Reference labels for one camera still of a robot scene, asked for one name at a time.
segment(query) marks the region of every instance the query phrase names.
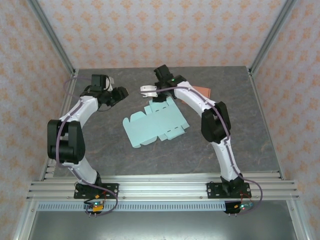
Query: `floral wallpaper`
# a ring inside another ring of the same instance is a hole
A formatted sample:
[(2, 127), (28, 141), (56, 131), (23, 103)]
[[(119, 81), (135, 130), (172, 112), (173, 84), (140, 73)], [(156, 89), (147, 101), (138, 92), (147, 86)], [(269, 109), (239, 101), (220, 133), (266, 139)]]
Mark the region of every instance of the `floral wallpaper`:
[(11, 240), (47, 157), (47, 122), (68, 79), (26, 0), (0, 1), (0, 239)]
[(40, 0), (75, 68), (247, 66), (285, 0)]
[(255, 76), (278, 158), (320, 236), (320, 4), (299, 0)]

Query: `perforated cable channel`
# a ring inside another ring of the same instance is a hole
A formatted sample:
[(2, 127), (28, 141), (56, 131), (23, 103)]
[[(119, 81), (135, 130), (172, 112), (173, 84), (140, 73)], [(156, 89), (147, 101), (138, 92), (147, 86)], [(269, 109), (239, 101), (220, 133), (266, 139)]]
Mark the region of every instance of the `perforated cable channel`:
[[(106, 202), (103, 211), (110, 210), (114, 206), (114, 202)], [(39, 202), (37, 211), (40, 212), (82, 212), (86, 205), (77, 201), (41, 201)], [(124, 201), (119, 202), (115, 211), (118, 212), (192, 212), (192, 211), (225, 211), (226, 205), (224, 201)]]

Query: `yellow connector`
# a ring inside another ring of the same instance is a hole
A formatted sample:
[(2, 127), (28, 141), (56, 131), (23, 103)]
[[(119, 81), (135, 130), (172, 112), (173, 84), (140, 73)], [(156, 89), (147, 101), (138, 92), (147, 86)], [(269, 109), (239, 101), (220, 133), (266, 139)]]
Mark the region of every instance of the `yellow connector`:
[(94, 207), (93, 207), (93, 212), (99, 212), (99, 211), (101, 211), (102, 209), (104, 209), (104, 206), (103, 206), (103, 205), (94, 206)]

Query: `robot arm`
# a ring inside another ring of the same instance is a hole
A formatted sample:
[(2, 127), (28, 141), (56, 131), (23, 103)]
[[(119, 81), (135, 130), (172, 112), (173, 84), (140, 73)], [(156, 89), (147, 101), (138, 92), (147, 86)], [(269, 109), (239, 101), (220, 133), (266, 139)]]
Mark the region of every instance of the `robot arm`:
[(59, 140), (59, 163), (68, 168), (77, 178), (78, 183), (100, 186), (99, 174), (88, 163), (82, 127), (89, 117), (102, 104), (113, 107), (128, 96), (124, 87), (112, 88), (113, 79), (106, 75), (92, 75), (91, 85), (80, 95), (77, 104), (59, 120), (50, 120), (47, 125), (47, 153), (56, 159), (58, 132), (64, 123)]
[(203, 96), (184, 77), (180, 75), (174, 77), (166, 65), (160, 66), (154, 72), (159, 81), (154, 86), (142, 86), (140, 90), (143, 97), (153, 97), (153, 101), (163, 102), (167, 95), (172, 95), (173, 98), (187, 103), (201, 117), (201, 132), (204, 138), (211, 143), (217, 155), (222, 182), (240, 181), (237, 174), (240, 173), (240, 170), (235, 162), (230, 138), (227, 138), (221, 121), (210, 106), (218, 110), (230, 133), (231, 124), (226, 105)]

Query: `black bracket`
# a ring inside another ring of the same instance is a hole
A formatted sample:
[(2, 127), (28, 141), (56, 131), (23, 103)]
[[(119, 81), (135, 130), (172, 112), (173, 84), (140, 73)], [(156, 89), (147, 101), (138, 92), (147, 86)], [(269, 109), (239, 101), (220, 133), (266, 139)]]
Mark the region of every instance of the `black bracket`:
[[(230, 134), (231, 123), (226, 104), (221, 101), (216, 103), (214, 107), (221, 115), (228, 133)], [(201, 133), (205, 140), (217, 144), (220, 144), (221, 140), (227, 136), (222, 122), (217, 118), (217, 114), (212, 108), (205, 109), (201, 115)]]
[[(154, 83), (158, 90), (176, 87), (179, 83), (187, 81), (181, 75), (177, 75), (174, 77), (174, 75), (169, 71), (169, 68), (166, 65), (162, 65), (153, 71), (156, 78), (158, 79), (158, 82)], [(158, 93), (158, 97), (154, 97), (152, 101), (155, 103), (162, 103), (166, 100), (168, 95), (171, 95), (174, 99), (177, 98), (175, 96), (174, 90), (168, 90)]]
[[(99, 187), (102, 187), (104, 189), (108, 189), (116, 196), (118, 196), (119, 193), (119, 183), (100, 183)], [(116, 199), (115, 196), (111, 195), (110, 193), (103, 194), (103, 190), (89, 186), (89, 185), (83, 185), (80, 183), (77, 183), (75, 185), (74, 190), (74, 199), (94, 199), (97, 195), (99, 195), (99, 198), (97, 199), (104, 199), (105, 196), (107, 199)]]
[(247, 199), (248, 195), (250, 198), (251, 189), (247, 182), (244, 182), (232, 191), (226, 190), (226, 184), (222, 182), (209, 182), (206, 184), (206, 193), (208, 199), (240, 199), (241, 197)]
[(108, 91), (110, 85), (107, 87), (107, 78), (109, 78), (107, 75), (92, 74), (91, 85), (85, 88), (80, 97), (91, 96), (96, 98), (100, 108), (102, 104), (113, 107), (129, 95), (127, 89), (122, 86), (114, 87), (112, 91)]
[[(61, 124), (61, 120), (50, 120), (47, 125), (47, 154), (50, 159), (56, 159), (57, 135)], [(78, 164), (84, 158), (86, 152), (80, 122), (66, 122), (61, 136), (66, 133), (68, 133), (68, 139), (59, 142), (60, 162)]]

